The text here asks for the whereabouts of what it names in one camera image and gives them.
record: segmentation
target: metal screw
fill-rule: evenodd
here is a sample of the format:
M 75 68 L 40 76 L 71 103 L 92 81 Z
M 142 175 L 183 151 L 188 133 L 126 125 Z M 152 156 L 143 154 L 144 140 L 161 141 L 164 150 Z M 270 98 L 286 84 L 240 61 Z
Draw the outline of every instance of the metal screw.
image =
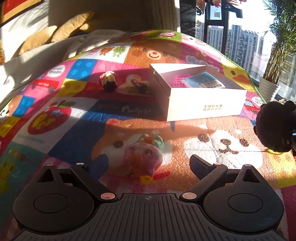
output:
M 115 198 L 115 195 L 110 192 L 105 192 L 101 195 L 101 198 L 104 200 L 111 200 L 111 199 Z
M 195 199 L 197 198 L 196 194 L 193 193 L 193 192 L 186 192 L 186 193 L 183 193 L 182 197 L 184 199 Z

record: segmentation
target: potted plant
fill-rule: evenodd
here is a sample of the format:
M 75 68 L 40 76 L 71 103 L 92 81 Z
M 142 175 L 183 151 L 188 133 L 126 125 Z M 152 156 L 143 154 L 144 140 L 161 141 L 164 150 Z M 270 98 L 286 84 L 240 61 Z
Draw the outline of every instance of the potted plant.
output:
M 259 92 L 266 102 L 274 100 L 284 64 L 296 52 L 296 3 L 294 0 L 263 0 L 274 16 L 270 31 L 276 36 L 265 73 L 260 76 Z

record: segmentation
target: black plush toy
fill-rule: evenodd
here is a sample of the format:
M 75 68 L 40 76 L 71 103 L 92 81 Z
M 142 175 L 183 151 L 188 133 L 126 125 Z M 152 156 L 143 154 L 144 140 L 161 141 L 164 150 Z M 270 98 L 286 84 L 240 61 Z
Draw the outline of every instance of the black plush toy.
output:
M 293 101 L 261 105 L 254 132 L 265 147 L 275 152 L 291 150 L 291 132 L 296 129 L 295 110 L 296 104 Z

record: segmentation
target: colorful play mat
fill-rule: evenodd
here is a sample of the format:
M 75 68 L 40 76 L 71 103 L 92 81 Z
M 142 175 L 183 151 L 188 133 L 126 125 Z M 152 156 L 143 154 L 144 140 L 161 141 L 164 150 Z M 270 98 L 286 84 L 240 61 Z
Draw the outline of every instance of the colorful play mat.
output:
M 133 91 L 131 84 L 133 78 L 149 82 L 150 63 L 210 66 L 247 90 L 241 114 L 164 121 L 153 95 Z M 112 93 L 104 92 L 100 84 L 107 71 L 117 78 Z M 189 168 L 189 157 L 197 154 L 232 169 L 245 163 L 256 167 L 285 204 L 278 231 L 295 241 L 296 163 L 291 153 L 267 152 L 254 134 L 262 103 L 244 69 L 204 42 L 178 32 L 142 32 L 66 60 L 31 82 L 2 111 L 7 115 L 0 123 L 2 240 L 19 232 L 13 202 L 46 164 L 68 168 L 84 162 L 92 177 L 119 196 L 180 194 L 198 182 Z M 143 134 L 163 138 L 163 162 L 152 178 L 136 181 L 122 175 L 120 165 L 126 146 Z

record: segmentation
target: white box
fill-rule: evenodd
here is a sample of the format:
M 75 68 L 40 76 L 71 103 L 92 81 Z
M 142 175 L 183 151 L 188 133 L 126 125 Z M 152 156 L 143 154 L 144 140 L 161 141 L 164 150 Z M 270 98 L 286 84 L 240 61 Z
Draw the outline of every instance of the white box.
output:
M 247 91 L 209 66 L 151 64 L 150 87 L 167 121 L 240 115 Z M 207 72 L 225 88 L 172 88 L 177 76 Z

